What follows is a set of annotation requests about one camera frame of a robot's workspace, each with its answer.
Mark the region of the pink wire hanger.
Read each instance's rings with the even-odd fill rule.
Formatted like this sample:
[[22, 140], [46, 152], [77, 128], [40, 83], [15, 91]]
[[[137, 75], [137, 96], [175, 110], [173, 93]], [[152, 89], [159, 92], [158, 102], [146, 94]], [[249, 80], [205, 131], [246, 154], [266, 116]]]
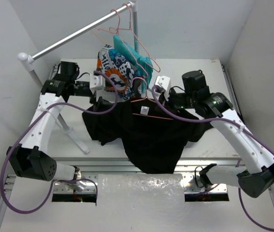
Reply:
[[[147, 84], [147, 81], [144, 78], [142, 78], [142, 77], [135, 77], [135, 78], [133, 78], [133, 81], [132, 81], [133, 85], [134, 85], [134, 81], [137, 80], [137, 79], [139, 79], [139, 80], [141, 80], [141, 81], [143, 81], [145, 83], [144, 97], [142, 97], [142, 95], [141, 95], [142, 93], [141, 93], [139, 98], [138, 97], [131, 98], [129, 100], [129, 102], [130, 103], [134, 103], [134, 102], [141, 102], [141, 101], [150, 101], [150, 102], [154, 102], [156, 104], [157, 102], [154, 99], [151, 99], [151, 98], [148, 97], [148, 93], [147, 93], [147, 91], [148, 91], [148, 84]], [[149, 115], [143, 115], [143, 114], [140, 114], [140, 116], [148, 116], [148, 117], [153, 117], [153, 118], [158, 118], [158, 119], [172, 120], [171, 118], [164, 118], [164, 117], [159, 117], [159, 116], [149, 116]]]

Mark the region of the black shirt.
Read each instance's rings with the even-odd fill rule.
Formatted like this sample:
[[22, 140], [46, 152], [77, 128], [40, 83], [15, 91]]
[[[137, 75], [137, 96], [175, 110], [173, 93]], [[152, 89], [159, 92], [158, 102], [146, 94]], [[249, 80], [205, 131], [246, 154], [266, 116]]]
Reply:
[[88, 108], [82, 118], [92, 140], [105, 145], [121, 139], [129, 160], [147, 174], [172, 174], [187, 143], [198, 142], [212, 128], [210, 123], [176, 120], [150, 101], [119, 102], [107, 114]]

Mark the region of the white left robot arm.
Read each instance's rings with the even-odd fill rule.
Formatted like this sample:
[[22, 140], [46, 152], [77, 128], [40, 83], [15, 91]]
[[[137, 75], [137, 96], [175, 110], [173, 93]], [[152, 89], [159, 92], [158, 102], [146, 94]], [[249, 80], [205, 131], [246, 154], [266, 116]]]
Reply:
[[56, 162], [47, 154], [53, 128], [70, 96], [91, 97], [114, 82], [106, 74], [94, 71], [90, 81], [78, 81], [79, 66], [73, 62], [61, 62], [58, 72], [45, 81], [40, 102], [27, 130], [7, 151], [7, 159], [15, 174], [36, 180], [73, 181], [76, 167]]

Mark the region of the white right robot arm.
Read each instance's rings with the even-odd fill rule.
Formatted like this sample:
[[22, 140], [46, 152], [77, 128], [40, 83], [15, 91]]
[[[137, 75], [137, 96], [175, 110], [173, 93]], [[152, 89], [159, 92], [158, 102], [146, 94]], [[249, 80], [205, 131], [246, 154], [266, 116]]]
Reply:
[[185, 121], [172, 109], [194, 109], [202, 119], [217, 129], [242, 159], [243, 167], [225, 167], [210, 164], [199, 172], [199, 181], [204, 188], [213, 184], [239, 187], [248, 196], [257, 198], [274, 184], [274, 154], [249, 131], [241, 121], [228, 98], [220, 93], [211, 93], [201, 70], [182, 75], [184, 90], [172, 90], [167, 76], [158, 76], [152, 92], [159, 92], [159, 107], [174, 119]]

